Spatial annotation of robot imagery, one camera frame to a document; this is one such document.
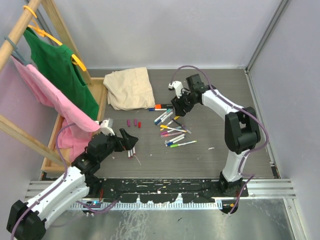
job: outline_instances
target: gray table surface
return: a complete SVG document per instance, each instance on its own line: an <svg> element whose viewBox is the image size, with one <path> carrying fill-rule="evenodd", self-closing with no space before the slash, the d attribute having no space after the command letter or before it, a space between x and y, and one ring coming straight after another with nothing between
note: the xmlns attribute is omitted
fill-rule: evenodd
<svg viewBox="0 0 320 240"><path fill-rule="evenodd" d="M170 103L174 97L174 93L168 91L168 83L174 71L174 69L148 70L156 104ZM186 77L196 72L193 69L183 69L177 73L175 80L182 81L187 87ZM207 69L205 72L211 83L224 96L244 107L254 106L243 70ZM104 76L107 73L110 71L97 70L92 75L94 77ZM114 152L104 160L96 176L108 178L218 178L228 155L224 140L224 120L211 109L197 104L191 112L178 120L192 132L192 134L187 134L181 143L192 140L197 140L197 143L168 148L164 145L165 138L160 137L160 127L154 124L154 119L161 113L147 109L114 110L111 105L107 105L104 117L114 120L112 128L116 133L120 134L119 129L124 128L130 135L139 138L136 144L138 159L128 159L127 152ZM131 120L131 127L127 126L127 119ZM141 122L141 128L134 127L134 119ZM257 178L273 178L267 151L261 150L251 154L244 172L255 173Z"/></svg>

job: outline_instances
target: orange hanger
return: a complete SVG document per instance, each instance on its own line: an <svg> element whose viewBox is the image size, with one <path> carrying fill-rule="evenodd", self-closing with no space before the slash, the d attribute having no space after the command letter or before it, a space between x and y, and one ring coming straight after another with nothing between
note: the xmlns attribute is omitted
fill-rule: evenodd
<svg viewBox="0 0 320 240"><path fill-rule="evenodd" d="M35 12L32 11L32 9L30 9L28 6L25 5L25 6L23 6L23 8L24 8L24 9L28 9L28 10L32 13L32 15L37 18L37 15L35 14ZM31 29L33 29L33 30L35 30L35 32L36 32L39 36L41 36L41 37L48 37L48 38L50 38L52 41L54 41L56 44L58 44L59 46L62 45L62 42L60 42L60 41L59 41L58 39L56 39L54 36L50 35L50 34L47 33L46 31L44 31L43 29L41 29L41 28L39 27L39 25L37 24L37 22L36 22L34 19L32 19L32 22L34 23L35 26L32 26L32 25L29 24L28 27L31 28ZM86 66L83 64L83 62L82 62L75 54L72 54L72 55L71 55L71 58L74 60L74 61L72 61L72 63L73 63L74 65L78 65L78 66L81 68L82 71L85 72L85 71L87 70L87 68L86 68Z"/></svg>

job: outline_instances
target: folded beige fabric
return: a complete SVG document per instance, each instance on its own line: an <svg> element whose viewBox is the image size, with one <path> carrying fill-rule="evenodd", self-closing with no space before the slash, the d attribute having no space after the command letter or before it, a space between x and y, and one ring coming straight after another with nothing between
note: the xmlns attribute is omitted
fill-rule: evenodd
<svg viewBox="0 0 320 240"><path fill-rule="evenodd" d="M146 67L115 71L105 75L108 104L115 110L155 107L155 98Z"/></svg>

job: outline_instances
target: gray hanger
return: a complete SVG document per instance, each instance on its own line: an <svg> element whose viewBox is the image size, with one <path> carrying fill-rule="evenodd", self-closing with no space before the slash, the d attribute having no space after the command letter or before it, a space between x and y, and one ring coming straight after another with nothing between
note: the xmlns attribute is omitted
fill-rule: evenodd
<svg viewBox="0 0 320 240"><path fill-rule="evenodd" d="M7 36L4 37L5 40L7 40L13 47L13 52L12 52L12 56L15 57L17 60L19 60L19 62L21 62L23 65L27 66L30 62L27 62L24 57L18 52L18 47L17 45L14 44L13 41L11 41L11 39Z"/></svg>

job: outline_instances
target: marker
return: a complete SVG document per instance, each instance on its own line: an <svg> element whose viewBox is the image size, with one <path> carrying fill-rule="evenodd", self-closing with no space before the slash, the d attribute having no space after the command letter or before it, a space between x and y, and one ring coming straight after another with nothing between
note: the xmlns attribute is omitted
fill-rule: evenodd
<svg viewBox="0 0 320 240"><path fill-rule="evenodd" d="M187 144L193 144L193 143L196 143L197 140L195 141L189 141L189 142L185 142L185 143L180 143L180 144L173 144L170 146L170 148L175 148L175 147L179 147L179 146L183 146L183 145L187 145Z"/></svg>
<svg viewBox="0 0 320 240"><path fill-rule="evenodd" d="M174 106L172 104L156 104L154 108L155 109L173 109Z"/></svg>
<svg viewBox="0 0 320 240"><path fill-rule="evenodd" d="M179 138L184 137L185 135L186 135L186 134L183 133L183 134L181 134L181 135L179 135L179 136L176 136L175 138L172 138L172 139L170 139L170 140L168 140L168 141L164 141L164 144L171 143L171 142L173 142L173 141L175 141L175 140L177 140L177 139L179 139Z"/></svg>
<svg viewBox="0 0 320 240"><path fill-rule="evenodd" d="M179 139L177 139L177 140L175 140L175 141L173 141L173 142L168 142L168 144L166 144L165 146L166 146L166 147L169 147L169 146L171 147L172 145L174 145L175 143L181 141L181 140L184 139L184 138L185 138L185 136L180 137Z"/></svg>
<svg viewBox="0 0 320 240"><path fill-rule="evenodd" d="M174 120L177 120L178 118L180 118L180 116L175 116L170 122L168 122L167 124L166 124L166 126L169 126L170 124L172 124L173 122L174 122Z"/></svg>
<svg viewBox="0 0 320 240"><path fill-rule="evenodd" d="M177 127L175 127L174 129L182 129L182 127L177 126Z"/></svg>
<svg viewBox="0 0 320 240"><path fill-rule="evenodd" d="M166 138L166 137L171 137L171 136L174 136L174 135L181 135L181 132L162 134L162 135L160 135L160 137L161 138Z"/></svg>
<svg viewBox="0 0 320 240"><path fill-rule="evenodd" d="M168 133L170 133L170 132L173 132L173 130L160 132L160 135L168 134Z"/></svg>
<svg viewBox="0 0 320 240"><path fill-rule="evenodd" d="M172 109L168 109L167 111L165 111L164 113L162 113L160 116L158 116L154 122L158 121L159 119L161 119L164 115L170 113L171 111L173 111Z"/></svg>
<svg viewBox="0 0 320 240"><path fill-rule="evenodd" d="M182 132L182 133L186 133L186 132L187 132L186 130L175 129L175 128L168 127L168 126L166 126L166 125L161 125L160 127L161 127L161 128L165 128L165 129L170 129L170 130L173 130L173 131Z"/></svg>
<svg viewBox="0 0 320 240"><path fill-rule="evenodd" d="M167 111L168 108L149 108L149 111L152 112L152 111Z"/></svg>
<svg viewBox="0 0 320 240"><path fill-rule="evenodd" d="M184 130L186 130L188 132L188 134L191 134L191 131L189 131L188 129L186 129L181 123L177 122L174 118L171 118L172 121L174 121L176 124L178 124L180 127L182 127Z"/></svg>
<svg viewBox="0 0 320 240"><path fill-rule="evenodd" d="M169 113L166 113L163 117L161 117L160 119L158 119L158 121L156 121L154 124L158 125L159 123L162 123L162 120L167 120L168 116L170 117L172 114L174 114L173 111L170 111Z"/></svg>
<svg viewBox="0 0 320 240"><path fill-rule="evenodd" d="M159 125L159 124L163 123L164 121L166 121L172 114L174 114L173 111L169 112L169 114L167 114L166 116L164 116L163 118L161 118L160 121L158 120L158 121L157 121L157 122L158 122L157 125Z"/></svg>

